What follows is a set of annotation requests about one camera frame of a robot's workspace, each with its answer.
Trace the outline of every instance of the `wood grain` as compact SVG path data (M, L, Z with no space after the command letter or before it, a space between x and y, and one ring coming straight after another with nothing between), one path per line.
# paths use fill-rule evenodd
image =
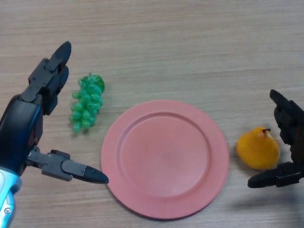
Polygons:
M62 182L28 168L12 227L303 226L303 184L251 190L247 179L254 172L234 153L238 137L257 125L269 125L278 136L270 89L304 107L302 0L1 0L1 113L40 60L66 40L72 43L70 77L44 119L43 152L62 150L99 168L103 138L121 113L144 101L177 99L220 126L231 152L229 177L203 211L157 222L126 211L106 186ZM88 72L106 82L104 107L90 134L73 138L68 103ZM282 145L283 160L289 153Z

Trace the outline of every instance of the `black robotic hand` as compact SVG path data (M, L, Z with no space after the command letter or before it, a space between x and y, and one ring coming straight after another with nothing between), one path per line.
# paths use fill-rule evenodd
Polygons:
M69 70L71 43L62 44L50 59L44 58L29 76L28 87L9 102L0 120L0 167L21 176L27 166L42 174L70 181L73 177L93 183L108 183L108 177L90 166L74 162L70 155L51 150L40 153L37 144L43 133L43 116L57 105Z
M275 102L275 121L281 129L280 136L290 145L293 162L281 163L277 168L267 170L248 180L248 187L263 188L276 185L283 187L299 183L304 176L304 111L292 100L287 100L276 90L270 91Z

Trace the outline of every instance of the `plastic grapes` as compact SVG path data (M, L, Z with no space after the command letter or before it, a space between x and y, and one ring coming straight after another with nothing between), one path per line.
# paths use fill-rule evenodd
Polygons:
M72 131L77 133L83 129L89 129L95 124L96 115L103 105L101 93L105 90L105 83L99 75L85 76L79 79L80 90L72 93L72 98L77 100L72 107L69 117L72 123Z

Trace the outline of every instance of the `pear stem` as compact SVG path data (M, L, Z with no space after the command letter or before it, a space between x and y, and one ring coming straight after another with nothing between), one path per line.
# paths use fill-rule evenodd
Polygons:
M263 129L262 132L266 133L266 132L269 132L270 130L271 130L270 128L267 128L267 129Z

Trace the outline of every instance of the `plastic fruit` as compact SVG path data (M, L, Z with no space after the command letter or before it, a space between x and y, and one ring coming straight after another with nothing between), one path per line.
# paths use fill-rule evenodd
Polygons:
M280 149L270 129L257 127L243 134L237 142L240 159L256 170L268 170L277 164Z

